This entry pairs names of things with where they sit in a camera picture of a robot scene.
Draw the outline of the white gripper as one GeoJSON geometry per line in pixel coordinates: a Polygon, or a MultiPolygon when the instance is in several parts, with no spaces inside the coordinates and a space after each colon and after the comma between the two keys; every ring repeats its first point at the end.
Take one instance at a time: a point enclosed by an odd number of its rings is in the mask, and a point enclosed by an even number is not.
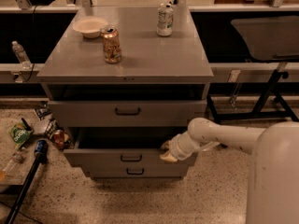
{"type": "Polygon", "coordinates": [[[161,145],[161,149],[169,150],[161,154],[160,159],[168,162],[184,161],[197,152],[199,147],[199,143],[194,141],[187,132],[180,133],[161,145]]]}

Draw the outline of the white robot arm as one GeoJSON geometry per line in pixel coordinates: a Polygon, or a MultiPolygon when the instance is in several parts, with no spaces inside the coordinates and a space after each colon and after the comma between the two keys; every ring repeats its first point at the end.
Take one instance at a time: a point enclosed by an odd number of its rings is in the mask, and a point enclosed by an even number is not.
{"type": "Polygon", "coordinates": [[[246,224],[299,224],[299,123],[268,128],[227,126],[193,119],[187,131],[166,141],[164,161],[224,144],[250,155],[246,224]]]}

